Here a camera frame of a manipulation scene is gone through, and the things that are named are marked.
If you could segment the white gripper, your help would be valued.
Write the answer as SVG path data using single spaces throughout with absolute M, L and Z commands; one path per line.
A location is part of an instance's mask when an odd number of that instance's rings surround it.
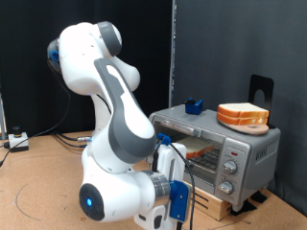
M 186 147 L 182 144 L 161 145 L 157 170 L 166 177 L 170 193 L 161 219 L 163 230 L 174 230 L 187 220 L 187 185 L 183 182 Z

